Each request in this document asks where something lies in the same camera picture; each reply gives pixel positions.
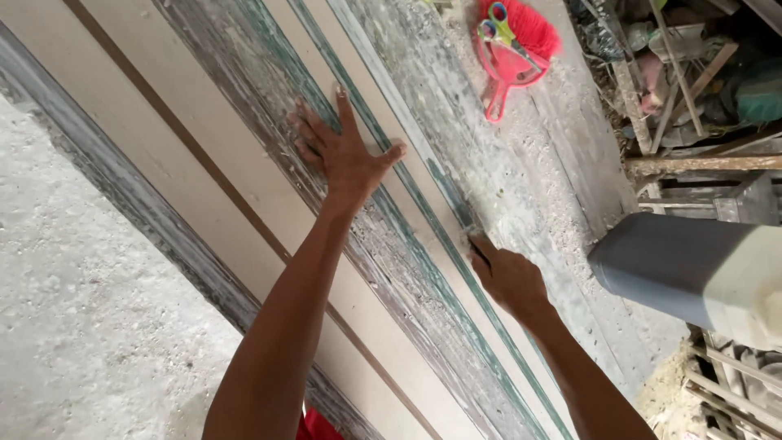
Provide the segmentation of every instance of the green scissors handle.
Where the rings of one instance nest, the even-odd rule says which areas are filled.
[[[498,41],[513,48],[535,70],[542,71],[508,26],[508,10],[502,3],[494,2],[489,6],[489,19],[478,24],[478,36],[483,41]]]

